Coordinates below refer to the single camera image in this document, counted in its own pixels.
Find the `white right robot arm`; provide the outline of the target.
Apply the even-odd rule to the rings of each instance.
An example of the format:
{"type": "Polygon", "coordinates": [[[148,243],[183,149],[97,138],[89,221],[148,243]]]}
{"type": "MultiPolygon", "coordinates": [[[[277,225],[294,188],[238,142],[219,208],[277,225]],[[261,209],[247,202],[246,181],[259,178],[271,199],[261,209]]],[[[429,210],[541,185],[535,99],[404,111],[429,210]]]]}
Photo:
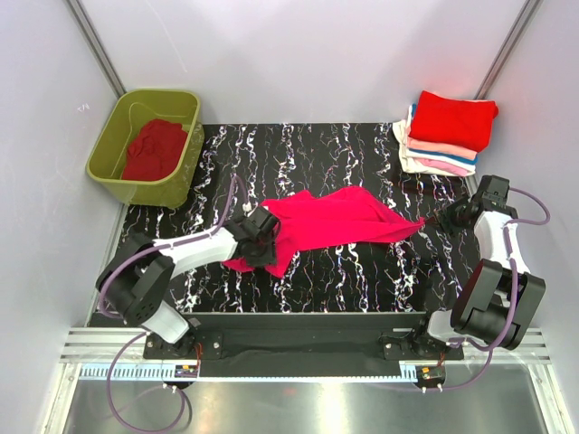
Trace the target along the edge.
{"type": "Polygon", "coordinates": [[[449,235],[472,231],[479,243],[480,260],[450,311],[427,314],[408,339],[410,349],[427,359],[446,354],[463,344],[481,352],[516,349],[527,332],[546,293],[546,283],[526,265],[517,241],[521,224],[543,226],[523,219],[508,204],[514,192],[508,179],[481,178],[476,192],[452,203],[428,219],[428,224],[449,235]]]}

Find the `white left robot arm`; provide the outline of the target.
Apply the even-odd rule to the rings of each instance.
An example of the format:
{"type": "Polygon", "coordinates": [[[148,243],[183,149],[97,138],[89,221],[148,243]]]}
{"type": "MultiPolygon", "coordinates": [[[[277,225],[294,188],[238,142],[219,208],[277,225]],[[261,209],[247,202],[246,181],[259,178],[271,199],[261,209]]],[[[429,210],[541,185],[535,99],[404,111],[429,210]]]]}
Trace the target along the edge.
{"type": "Polygon", "coordinates": [[[96,281],[99,310],[147,330],[148,343],[163,358],[186,358],[201,343],[191,321],[165,301],[171,280],[230,259],[254,268],[274,265],[280,229],[280,219],[259,206],[190,236],[153,240],[132,235],[96,281]]]}

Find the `bright pink t-shirt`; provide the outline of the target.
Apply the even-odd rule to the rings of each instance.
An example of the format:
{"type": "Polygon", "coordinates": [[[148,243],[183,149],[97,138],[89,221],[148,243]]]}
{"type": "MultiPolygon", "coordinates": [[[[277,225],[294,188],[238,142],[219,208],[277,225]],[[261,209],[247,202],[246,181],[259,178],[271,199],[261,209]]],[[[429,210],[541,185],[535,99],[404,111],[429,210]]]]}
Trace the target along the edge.
{"type": "Polygon", "coordinates": [[[281,223],[276,239],[276,263],[265,267],[284,276],[293,256],[302,251],[370,242],[396,243],[420,230],[425,219],[406,220],[360,186],[344,187],[316,198],[301,191],[261,202],[281,223]]]}

